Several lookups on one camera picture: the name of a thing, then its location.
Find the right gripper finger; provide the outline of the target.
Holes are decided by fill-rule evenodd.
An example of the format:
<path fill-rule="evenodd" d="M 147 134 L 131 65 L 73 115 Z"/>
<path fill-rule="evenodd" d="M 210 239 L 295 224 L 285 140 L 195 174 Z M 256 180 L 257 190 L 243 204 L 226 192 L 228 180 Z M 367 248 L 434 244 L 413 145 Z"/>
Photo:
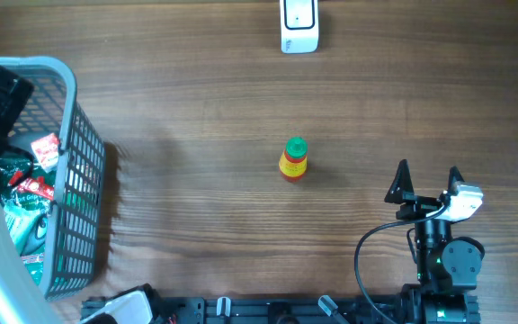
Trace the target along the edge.
<path fill-rule="evenodd" d="M 406 159 L 402 159 L 398 166 L 395 178 L 384 198 L 385 203 L 412 203 L 415 200 L 415 191 L 411 180 L 410 170 Z"/>
<path fill-rule="evenodd" d="M 463 183 L 464 178 L 462 177 L 459 169 L 456 166 L 452 166 L 449 172 L 448 178 L 448 192 L 455 193 L 456 192 L 456 184 Z"/>

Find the red yellow sauce bottle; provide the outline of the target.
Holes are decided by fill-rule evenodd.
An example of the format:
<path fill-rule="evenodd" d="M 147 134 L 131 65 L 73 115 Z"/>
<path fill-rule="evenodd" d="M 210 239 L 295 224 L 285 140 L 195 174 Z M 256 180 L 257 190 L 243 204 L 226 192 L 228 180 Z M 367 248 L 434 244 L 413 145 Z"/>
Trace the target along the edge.
<path fill-rule="evenodd" d="M 290 182 L 299 181 L 308 168 L 308 143 L 301 137 L 289 139 L 278 166 L 284 179 Z"/>

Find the small red white snack packet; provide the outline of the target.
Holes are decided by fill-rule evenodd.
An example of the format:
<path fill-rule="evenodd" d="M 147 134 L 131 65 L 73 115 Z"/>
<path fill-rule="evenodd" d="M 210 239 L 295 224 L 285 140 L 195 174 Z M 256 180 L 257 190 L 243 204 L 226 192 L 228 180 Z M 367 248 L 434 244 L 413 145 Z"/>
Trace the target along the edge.
<path fill-rule="evenodd" d="M 59 161 L 59 139 L 55 133 L 36 139 L 31 143 L 31 150 L 41 168 L 49 173 L 54 171 Z"/>

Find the red stick sachet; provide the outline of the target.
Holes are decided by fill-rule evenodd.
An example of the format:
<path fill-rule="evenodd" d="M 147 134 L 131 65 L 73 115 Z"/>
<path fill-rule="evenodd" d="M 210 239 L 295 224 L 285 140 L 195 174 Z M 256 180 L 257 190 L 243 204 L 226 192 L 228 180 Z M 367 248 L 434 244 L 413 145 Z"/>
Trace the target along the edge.
<path fill-rule="evenodd" d="M 27 177 L 20 182 L 22 177 L 23 172 L 16 171 L 9 180 L 8 185 L 13 186 L 19 193 L 35 194 L 50 201 L 54 198 L 54 187 L 46 184 L 43 176 L 39 176 L 36 179 Z"/>

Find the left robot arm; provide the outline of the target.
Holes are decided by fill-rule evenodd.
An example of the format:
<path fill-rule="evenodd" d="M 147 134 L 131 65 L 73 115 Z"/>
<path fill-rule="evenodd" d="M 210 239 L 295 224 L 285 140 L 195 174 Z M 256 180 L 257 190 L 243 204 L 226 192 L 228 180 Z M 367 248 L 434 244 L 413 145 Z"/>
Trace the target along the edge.
<path fill-rule="evenodd" d="M 0 323 L 55 323 L 50 303 L 92 282 L 106 165 L 72 70 L 52 57 L 0 57 L 0 157 L 15 153 L 34 163 L 31 143 L 48 134 L 58 137 L 58 165 L 39 281 L 5 229 L 0 201 Z"/>

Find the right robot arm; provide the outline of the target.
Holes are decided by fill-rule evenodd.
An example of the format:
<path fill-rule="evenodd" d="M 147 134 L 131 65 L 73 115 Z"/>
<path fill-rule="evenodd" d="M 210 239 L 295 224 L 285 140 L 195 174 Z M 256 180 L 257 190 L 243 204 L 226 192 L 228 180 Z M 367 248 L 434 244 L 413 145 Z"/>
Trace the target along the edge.
<path fill-rule="evenodd" d="M 449 173 L 448 189 L 439 197 L 415 194 L 406 160 L 401 160 L 385 197 L 400 206 L 396 218 L 414 223 L 417 284 L 406 284 L 396 297 L 397 323 L 479 323 L 477 288 L 485 249 L 477 240 L 456 237 L 451 226 L 469 219 L 483 202 L 480 187 L 464 181 L 457 167 Z"/>

